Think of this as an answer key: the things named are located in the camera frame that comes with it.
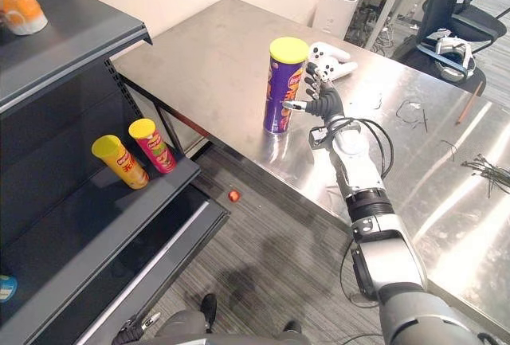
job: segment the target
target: small red object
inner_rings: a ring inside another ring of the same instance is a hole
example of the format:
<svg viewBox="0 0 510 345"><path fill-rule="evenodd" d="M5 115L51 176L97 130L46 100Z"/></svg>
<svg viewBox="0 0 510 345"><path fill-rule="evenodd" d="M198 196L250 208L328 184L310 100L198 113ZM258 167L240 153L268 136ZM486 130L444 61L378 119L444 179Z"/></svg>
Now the small red object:
<svg viewBox="0 0 510 345"><path fill-rule="evenodd" d="M239 194L239 192L237 192L236 190L231 190L229 192L229 199L232 203L235 203L236 201L238 201L240 197L241 197L241 194Z"/></svg>

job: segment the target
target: black shoe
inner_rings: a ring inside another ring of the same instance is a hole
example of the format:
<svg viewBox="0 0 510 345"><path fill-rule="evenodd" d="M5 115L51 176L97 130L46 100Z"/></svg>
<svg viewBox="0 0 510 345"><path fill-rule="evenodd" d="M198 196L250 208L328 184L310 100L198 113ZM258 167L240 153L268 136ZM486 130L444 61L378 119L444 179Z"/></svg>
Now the black shoe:
<svg viewBox="0 0 510 345"><path fill-rule="evenodd" d="M301 324L297 320L290 320L284 327L284 331L294 331L295 333L301 333Z"/></svg>
<svg viewBox="0 0 510 345"><path fill-rule="evenodd" d="M204 314L206 322L209 324L209 329L206 331L207 333L212 333L213 323L216 320L216 307L217 302L214 293L206 295L200 304L200 312Z"/></svg>

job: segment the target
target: purple pringles can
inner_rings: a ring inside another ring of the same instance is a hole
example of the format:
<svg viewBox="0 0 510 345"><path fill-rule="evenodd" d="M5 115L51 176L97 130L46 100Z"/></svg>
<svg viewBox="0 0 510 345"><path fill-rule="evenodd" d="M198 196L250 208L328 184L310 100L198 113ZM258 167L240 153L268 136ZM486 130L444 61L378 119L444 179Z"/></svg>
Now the purple pringles can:
<svg viewBox="0 0 510 345"><path fill-rule="evenodd" d="M300 85L303 63L308 56L306 42L294 37L277 38L269 46L268 89L265 99L264 128L279 134L287 131L291 110L282 106L294 100Z"/></svg>

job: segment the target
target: white game controller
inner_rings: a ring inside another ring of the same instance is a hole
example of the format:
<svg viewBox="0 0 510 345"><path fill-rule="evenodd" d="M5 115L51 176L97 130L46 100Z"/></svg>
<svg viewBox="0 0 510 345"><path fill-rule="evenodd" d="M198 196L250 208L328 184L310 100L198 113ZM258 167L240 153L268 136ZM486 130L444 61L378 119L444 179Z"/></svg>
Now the white game controller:
<svg viewBox="0 0 510 345"><path fill-rule="evenodd" d="M335 46L328 45L325 42L315 42L310 46L308 62L318 64L319 59L325 56L334 57L340 62L349 62L351 60L351 54Z"/></svg>
<svg viewBox="0 0 510 345"><path fill-rule="evenodd" d="M322 57L316 62L319 67L320 76L323 80L337 80L342 76L346 76L354 72L358 68L356 62L346 62L340 64L336 58L331 56Z"/></svg>
<svg viewBox="0 0 510 345"><path fill-rule="evenodd" d="M358 64L349 62L350 60L351 54L324 42L312 44L308 51L308 62L313 62L319 67L323 80L337 80L354 72Z"/></svg>

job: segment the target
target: metal table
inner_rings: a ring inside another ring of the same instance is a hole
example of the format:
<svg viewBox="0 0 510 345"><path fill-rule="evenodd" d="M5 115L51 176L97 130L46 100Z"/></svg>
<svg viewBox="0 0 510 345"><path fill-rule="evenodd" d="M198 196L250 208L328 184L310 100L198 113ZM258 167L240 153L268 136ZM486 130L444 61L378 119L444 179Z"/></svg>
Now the metal table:
<svg viewBox="0 0 510 345"><path fill-rule="evenodd" d="M308 131L322 121L294 112L287 134L263 130L269 43L284 35L337 45L359 63L337 88L349 116L379 122L394 141L386 188L426 263L433 292L508 342L510 196L493 190L488 198L487 180L461 167L479 153L510 167L508 111L476 99L456 126L470 94L239 0L217 2L115 65L132 87L202 135L347 223L327 153L308 146ZM304 90L298 99L306 98ZM376 145L372 158L379 161Z"/></svg>

